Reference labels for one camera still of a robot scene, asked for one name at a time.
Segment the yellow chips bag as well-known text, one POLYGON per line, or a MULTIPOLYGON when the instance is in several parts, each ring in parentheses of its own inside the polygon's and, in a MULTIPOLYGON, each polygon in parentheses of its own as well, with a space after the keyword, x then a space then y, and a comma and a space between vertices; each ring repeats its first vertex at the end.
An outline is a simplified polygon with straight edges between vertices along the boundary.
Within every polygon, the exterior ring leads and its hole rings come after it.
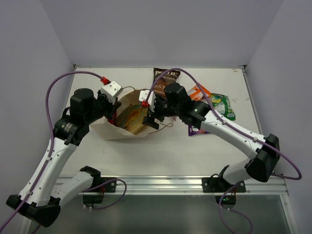
POLYGON ((115 124, 131 134, 137 135, 145 127, 142 122, 147 111, 148 109, 141 107, 140 104, 130 104, 117 116, 115 124))

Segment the brown paper bag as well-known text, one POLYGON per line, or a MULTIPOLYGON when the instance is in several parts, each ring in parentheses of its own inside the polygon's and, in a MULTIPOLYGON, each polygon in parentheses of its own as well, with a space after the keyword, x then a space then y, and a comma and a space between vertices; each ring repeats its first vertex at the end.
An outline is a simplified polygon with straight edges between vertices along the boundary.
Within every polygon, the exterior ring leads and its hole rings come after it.
MULTIPOLYGON (((123 91, 118 100, 121 102, 121 106, 117 109, 117 116, 130 104, 140 104, 138 100, 140 90, 136 90, 131 86, 127 86, 126 90, 123 91)), ((154 134, 162 131, 165 128, 173 127, 173 123, 160 123, 159 129, 153 129, 149 126, 146 126, 137 134, 131 134, 130 132, 119 128, 115 125, 110 124, 106 118, 101 118, 97 120, 93 124, 91 124, 91 128, 104 140, 117 140, 117 139, 125 139, 125 138, 142 138, 150 134, 154 134)))

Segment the purple Fox's candy bag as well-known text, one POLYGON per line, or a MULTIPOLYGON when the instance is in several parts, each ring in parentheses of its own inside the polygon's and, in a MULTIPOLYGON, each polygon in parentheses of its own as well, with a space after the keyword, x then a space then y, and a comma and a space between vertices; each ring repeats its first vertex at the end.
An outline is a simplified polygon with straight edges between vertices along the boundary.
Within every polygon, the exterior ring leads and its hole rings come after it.
POLYGON ((192 137, 195 135, 203 135, 203 134, 209 134, 209 132, 204 131, 202 129, 198 129, 192 125, 188 125, 188 136, 192 137))

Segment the dark brown snack bag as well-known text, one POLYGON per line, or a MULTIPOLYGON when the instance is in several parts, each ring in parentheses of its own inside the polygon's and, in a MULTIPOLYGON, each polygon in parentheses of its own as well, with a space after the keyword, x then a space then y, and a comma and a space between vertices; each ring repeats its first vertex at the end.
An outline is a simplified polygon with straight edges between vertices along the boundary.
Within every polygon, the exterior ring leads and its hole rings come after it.
MULTIPOLYGON (((153 82, 155 82, 157 77, 161 75, 164 71, 166 71, 166 69, 154 68, 153 82)), ((154 86, 154 93, 163 98, 166 98, 165 93, 164 93, 165 87, 171 83, 175 83, 176 80, 179 78, 180 74, 181 72, 178 70, 167 72, 157 81, 156 85, 154 86)))

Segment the orange snack packet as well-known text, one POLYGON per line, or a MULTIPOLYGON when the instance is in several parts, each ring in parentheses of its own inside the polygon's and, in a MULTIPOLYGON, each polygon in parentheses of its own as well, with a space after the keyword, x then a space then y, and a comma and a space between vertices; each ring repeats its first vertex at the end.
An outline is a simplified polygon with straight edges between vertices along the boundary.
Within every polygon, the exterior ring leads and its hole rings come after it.
MULTIPOLYGON (((201 89, 204 91, 205 95, 209 98, 211 96, 211 92, 207 90, 204 86, 200 85, 201 89)), ((188 96, 195 101, 203 100, 205 97, 201 91, 201 89, 196 85, 190 90, 187 91, 188 96)))

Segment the green snack packet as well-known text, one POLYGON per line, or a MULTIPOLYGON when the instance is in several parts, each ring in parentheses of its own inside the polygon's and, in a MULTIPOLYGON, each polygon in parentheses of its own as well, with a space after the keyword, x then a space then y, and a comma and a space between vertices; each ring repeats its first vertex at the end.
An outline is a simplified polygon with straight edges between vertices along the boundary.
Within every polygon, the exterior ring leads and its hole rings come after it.
POLYGON ((231 121, 236 120, 236 115, 231 108, 228 96, 223 94, 211 93, 213 107, 224 117, 231 121))

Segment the red R snack packet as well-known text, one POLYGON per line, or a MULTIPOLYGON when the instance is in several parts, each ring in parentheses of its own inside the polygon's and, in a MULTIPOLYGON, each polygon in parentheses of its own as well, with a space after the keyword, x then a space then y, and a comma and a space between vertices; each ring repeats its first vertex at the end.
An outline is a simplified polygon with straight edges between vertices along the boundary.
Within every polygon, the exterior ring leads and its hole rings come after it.
POLYGON ((107 119, 107 121, 108 121, 110 124, 115 125, 116 115, 113 115, 113 117, 110 118, 110 119, 107 119))

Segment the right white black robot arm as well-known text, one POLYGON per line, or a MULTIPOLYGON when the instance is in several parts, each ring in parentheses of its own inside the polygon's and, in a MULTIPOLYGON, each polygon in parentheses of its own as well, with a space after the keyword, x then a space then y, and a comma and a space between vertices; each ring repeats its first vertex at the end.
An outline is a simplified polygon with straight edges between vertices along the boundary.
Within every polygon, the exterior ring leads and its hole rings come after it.
POLYGON ((267 182, 280 159, 276 152, 279 139, 273 134, 264 136, 252 133, 232 121, 226 119, 203 101, 192 100, 185 88, 178 83, 169 84, 164 90, 166 97, 155 95, 154 92, 143 90, 138 100, 142 107, 148 109, 143 124, 154 129, 159 128, 156 122, 165 117, 178 117, 186 125, 207 131, 230 143, 247 159, 235 165, 227 165, 218 174, 208 180, 210 187, 229 191, 235 184, 253 178, 259 182, 267 182))

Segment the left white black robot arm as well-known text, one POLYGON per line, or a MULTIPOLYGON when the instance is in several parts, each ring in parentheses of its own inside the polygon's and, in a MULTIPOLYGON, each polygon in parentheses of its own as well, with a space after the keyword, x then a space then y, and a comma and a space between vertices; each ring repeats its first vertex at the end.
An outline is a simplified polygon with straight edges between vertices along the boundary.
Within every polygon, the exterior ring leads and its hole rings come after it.
POLYGON ((45 155, 27 185, 17 195, 10 195, 6 204, 24 217, 44 227, 51 226, 61 208, 79 193, 97 191, 101 187, 100 171, 85 166, 69 182, 56 188, 55 183, 69 157, 89 133, 93 122, 112 119, 117 108, 118 91, 101 88, 97 97, 88 88, 81 88, 70 98, 53 128, 45 155))

